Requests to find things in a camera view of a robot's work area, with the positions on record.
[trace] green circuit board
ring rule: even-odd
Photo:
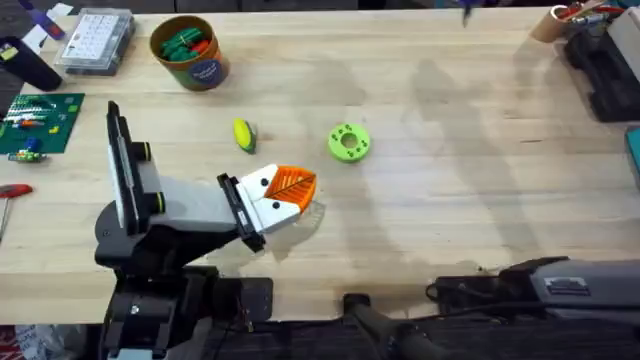
[[[84,94],[18,95],[0,123],[0,154],[24,149],[27,138],[40,140],[37,152],[61,154],[67,146]],[[38,126],[15,128],[20,119]]]

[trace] wooden tabletop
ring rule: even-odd
[[[115,100],[164,175],[215,184],[266,164],[318,175],[313,232],[292,226],[253,255],[241,242],[198,260],[227,276],[275,282],[274,319],[328,319],[346,292],[394,316],[433,307],[424,286],[531,258],[640,257],[640,195],[624,125],[593,119],[582,74],[528,40],[545,9],[200,14],[231,75],[192,93],[151,56],[138,15],[115,77],[68,78],[86,93],[63,155],[0,162],[0,183],[28,183],[0,243],[0,323],[100,322],[114,276],[93,256],[95,220],[113,199],[105,114]],[[62,21],[70,29],[73,18]],[[51,61],[57,44],[47,42]],[[26,86],[24,93],[37,92]],[[232,120],[257,124],[258,152]],[[346,165],[331,128],[362,124],[372,148]]]

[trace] clear plastic organizer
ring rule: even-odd
[[[113,76],[134,32],[130,10],[84,8],[54,64],[68,74]]]

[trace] red object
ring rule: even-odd
[[[33,191],[33,188],[26,184],[10,184],[0,186],[0,199],[11,199]]]
[[[197,43],[196,45],[194,45],[194,47],[191,48],[191,51],[197,51],[198,54],[202,54],[203,52],[205,52],[207,50],[208,47],[209,47],[209,41],[208,40],[202,40],[199,43]]]

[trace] green 3d printed gear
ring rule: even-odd
[[[360,161],[371,147],[369,134],[358,124],[341,124],[329,134],[329,151],[343,162]]]

